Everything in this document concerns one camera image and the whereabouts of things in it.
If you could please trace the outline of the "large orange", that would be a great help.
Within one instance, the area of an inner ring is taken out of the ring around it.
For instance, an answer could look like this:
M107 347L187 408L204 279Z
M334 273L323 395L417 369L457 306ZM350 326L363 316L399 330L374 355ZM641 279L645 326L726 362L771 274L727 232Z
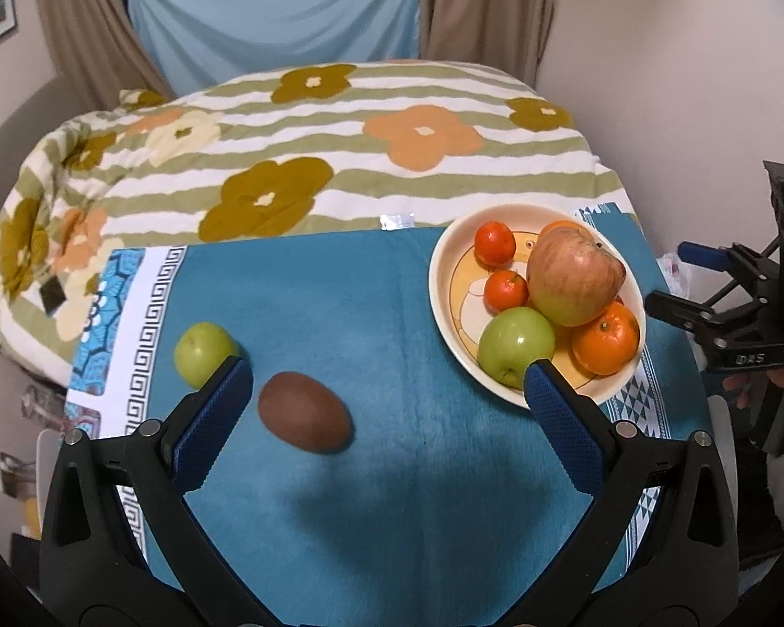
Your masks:
M572 357L586 372L609 377L630 364L640 341L635 314L621 301L613 300L599 317L572 331Z

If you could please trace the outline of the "large yellow-red apple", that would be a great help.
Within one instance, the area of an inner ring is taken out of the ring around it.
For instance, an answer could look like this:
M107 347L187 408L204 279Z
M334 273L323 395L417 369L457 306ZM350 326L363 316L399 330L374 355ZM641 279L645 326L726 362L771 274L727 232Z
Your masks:
M625 279L625 264L589 232L548 232L537 239L527 262L531 303L562 327L583 326L600 316Z

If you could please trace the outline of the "green apple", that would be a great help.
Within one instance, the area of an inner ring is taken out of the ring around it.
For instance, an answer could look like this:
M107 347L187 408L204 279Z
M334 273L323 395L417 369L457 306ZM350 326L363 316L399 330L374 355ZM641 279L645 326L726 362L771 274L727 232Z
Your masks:
M215 323L201 321L178 338L172 357L179 377L192 389L199 389L227 357L239 355L232 335Z
M551 359L557 336L549 321L531 307L497 314L481 333L478 367L504 387L521 389L525 371L538 359Z

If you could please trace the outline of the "small mandarin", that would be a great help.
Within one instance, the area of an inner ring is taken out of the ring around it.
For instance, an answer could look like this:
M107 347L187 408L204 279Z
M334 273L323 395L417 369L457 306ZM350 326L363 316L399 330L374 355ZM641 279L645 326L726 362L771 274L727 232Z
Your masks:
M523 307L528 299L527 280L515 270L496 270L484 285L484 304L491 313Z
M488 221L474 234L474 256L488 268L498 268L513 261L517 251L513 231L500 221Z

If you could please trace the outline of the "medium orange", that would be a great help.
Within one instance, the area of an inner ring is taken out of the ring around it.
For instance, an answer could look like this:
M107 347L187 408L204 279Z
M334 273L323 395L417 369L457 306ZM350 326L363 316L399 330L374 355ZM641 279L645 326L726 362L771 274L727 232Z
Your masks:
M545 227L538 232L538 239L541 239L542 236L548 232L557 231L557 229L570 229L571 231L577 231L582 235L586 235L586 228L583 227L582 224L579 224L579 222L569 221L569 219L557 219L557 221L549 222L549 224L545 225Z

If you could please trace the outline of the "brown kiwi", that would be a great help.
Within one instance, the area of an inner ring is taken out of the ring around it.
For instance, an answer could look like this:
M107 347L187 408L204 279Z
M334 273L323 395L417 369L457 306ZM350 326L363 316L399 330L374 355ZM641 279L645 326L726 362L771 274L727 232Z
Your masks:
M354 439L354 425L340 397L316 379L279 372L263 385L257 412L264 427L296 449L334 455Z

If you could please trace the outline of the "teal blue cloth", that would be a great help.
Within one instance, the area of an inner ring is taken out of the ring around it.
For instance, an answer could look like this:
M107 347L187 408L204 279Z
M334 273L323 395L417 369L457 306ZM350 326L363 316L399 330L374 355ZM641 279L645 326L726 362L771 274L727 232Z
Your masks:
M335 455L287 445L247 409L189 508L284 623L483 625L586 511L523 408L454 359L434 324L439 231L336 232L192 246L169 293L148 414L187 392L193 324L223 327L258 384L297 371L347 406Z

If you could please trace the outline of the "white patterned tray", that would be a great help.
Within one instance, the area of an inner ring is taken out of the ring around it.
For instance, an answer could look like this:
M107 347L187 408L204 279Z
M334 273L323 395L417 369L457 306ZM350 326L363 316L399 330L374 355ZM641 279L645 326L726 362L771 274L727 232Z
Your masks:
M183 246L111 252L80 334L66 393L67 429L128 436L148 419L151 378Z

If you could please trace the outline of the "cream bowl with cartoon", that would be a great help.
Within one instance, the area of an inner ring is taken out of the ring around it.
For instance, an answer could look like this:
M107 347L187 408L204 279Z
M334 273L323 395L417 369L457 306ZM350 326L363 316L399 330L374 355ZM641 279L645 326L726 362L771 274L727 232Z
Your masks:
M539 231L549 222L558 221L575 221L587 232L591 232L597 242L605 246L607 251L625 265L626 279L619 290L619 297L621 303L625 304L639 323L640 341L635 357L613 375L591 377L573 361L567 336L563 330L563 334L558 334L558 348L552 361L557 370L567 378L572 388L591 398L597 405L612 399L635 376L640 365L641 354L645 350L647 323L643 303L641 303L643 299L641 299L640 287L619 249L599 229L586 221L579 221L575 215L568 215L545 205L514 202L514 204L497 204L481 208L457 218L440 235L429 263L429 300L433 319L448 351L487 391L494 393L503 401L528 411L521 389L506 387L488 377L487 372L483 371L477 362L481 333L495 316L488 311L484 303L484 293L486 293L484 287L490 272L474 256L474 235L477 229L488 221L504 222L514 232L517 252L510 268L517 272L527 265L528 256L532 245L537 241Z

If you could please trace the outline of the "small black square object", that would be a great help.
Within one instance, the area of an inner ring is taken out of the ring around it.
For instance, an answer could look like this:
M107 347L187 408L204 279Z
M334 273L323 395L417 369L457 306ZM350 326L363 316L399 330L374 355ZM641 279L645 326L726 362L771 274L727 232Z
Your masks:
M52 276L50 279L46 280L46 282L40 286L39 296L45 313L48 314L48 316L53 316L66 301L65 290L63 290L59 277Z

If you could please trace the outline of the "beige curtain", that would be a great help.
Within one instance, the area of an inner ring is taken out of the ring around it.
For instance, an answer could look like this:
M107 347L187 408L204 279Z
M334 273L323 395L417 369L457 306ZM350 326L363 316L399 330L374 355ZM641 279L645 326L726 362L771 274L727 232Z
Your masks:
M36 2L53 64L83 110L115 108L123 89L174 96L141 45L123 0Z
M420 0L420 57L474 62L532 85L554 0Z

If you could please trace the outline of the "floral striped blanket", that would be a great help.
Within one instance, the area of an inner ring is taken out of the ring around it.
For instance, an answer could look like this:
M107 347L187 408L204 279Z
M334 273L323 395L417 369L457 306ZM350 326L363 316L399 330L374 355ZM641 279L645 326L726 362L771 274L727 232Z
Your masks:
M0 211L0 350L66 385L111 252L441 227L521 201L631 201L566 109L470 62L338 62L237 76L177 99L125 91L32 147ZM48 316L39 289L59 277Z

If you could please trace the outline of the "grey upholstered headboard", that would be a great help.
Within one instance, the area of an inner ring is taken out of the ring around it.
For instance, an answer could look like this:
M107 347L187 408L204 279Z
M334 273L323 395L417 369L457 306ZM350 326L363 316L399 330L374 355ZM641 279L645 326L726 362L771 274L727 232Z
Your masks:
M57 74L9 115L0 116L0 211L32 147L79 112L79 96Z

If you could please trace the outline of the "beige curtain left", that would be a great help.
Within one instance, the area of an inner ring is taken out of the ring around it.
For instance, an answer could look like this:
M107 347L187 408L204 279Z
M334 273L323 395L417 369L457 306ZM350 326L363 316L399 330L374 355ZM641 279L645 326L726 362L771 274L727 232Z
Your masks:
M123 89L174 96L141 45L123 0L36 2L53 64L83 110L115 108Z

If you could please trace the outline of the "light blue hanging sheet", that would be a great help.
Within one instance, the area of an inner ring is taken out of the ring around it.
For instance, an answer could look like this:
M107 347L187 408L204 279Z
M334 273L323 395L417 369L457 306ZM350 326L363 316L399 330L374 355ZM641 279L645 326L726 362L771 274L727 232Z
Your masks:
M420 0L129 0L178 95L286 66L414 58Z

